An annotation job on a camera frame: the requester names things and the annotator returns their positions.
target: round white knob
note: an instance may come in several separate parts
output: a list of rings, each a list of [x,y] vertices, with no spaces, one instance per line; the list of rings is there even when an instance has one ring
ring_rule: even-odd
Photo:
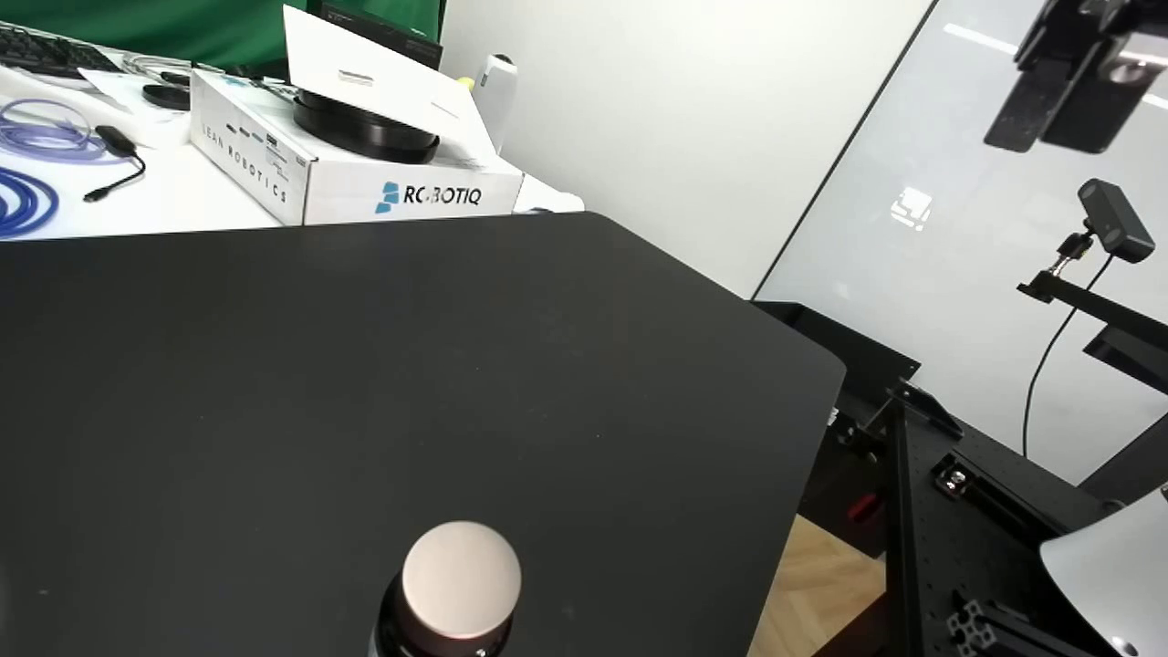
[[[513,548],[489,526],[446,520],[424,534],[401,567],[417,621],[446,640],[483,640],[511,621],[522,592]]]

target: wooden floor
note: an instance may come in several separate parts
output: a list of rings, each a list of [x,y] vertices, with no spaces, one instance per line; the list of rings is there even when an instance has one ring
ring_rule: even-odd
[[[748,657],[807,657],[884,592],[884,560],[796,517]]]

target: green background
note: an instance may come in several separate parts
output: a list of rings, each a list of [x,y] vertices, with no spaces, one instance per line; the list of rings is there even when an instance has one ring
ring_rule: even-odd
[[[438,39],[442,0],[325,0]],[[285,59],[281,0],[0,0],[4,21],[126,51],[259,65]]]

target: coiled cable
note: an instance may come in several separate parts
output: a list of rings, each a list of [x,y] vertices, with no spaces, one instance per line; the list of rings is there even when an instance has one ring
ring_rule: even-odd
[[[107,142],[62,103],[16,97],[0,104],[0,146],[58,163],[94,163]]]

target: black cable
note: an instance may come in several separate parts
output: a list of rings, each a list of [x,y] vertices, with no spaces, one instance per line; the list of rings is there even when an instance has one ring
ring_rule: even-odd
[[[1097,277],[1108,268],[1112,260],[1118,260],[1118,255],[1106,255],[1106,260],[1103,260],[1103,265],[1097,265],[1096,277],[1089,282],[1089,292],[1097,284]],[[1044,365],[1049,365],[1055,343],[1063,340],[1064,326],[1071,326],[1078,315],[1080,315],[1080,310],[1073,305],[1073,310],[1063,317],[1063,326],[1055,327],[1044,356],[1035,362],[1035,368],[1034,368],[1034,376],[1030,376],[1027,405],[1023,405],[1023,459],[1030,459],[1030,405],[1034,405],[1034,385],[1035,385],[1035,380],[1044,376]]]
[[[136,154],[136,157],[126,157],[126,159],[136,159],[136,163],[137,163],[132,176],[114,177],[111,186],[100,186],[100,188],[85,194],[85,200],[87,200],[87,203],[94,203],[94,200],[111,195],[115,186],[126,186],[126,182],[136,182],[136,177],[141,177],[141,176],[147,176],[147,159],[141,159],[137,154]]]

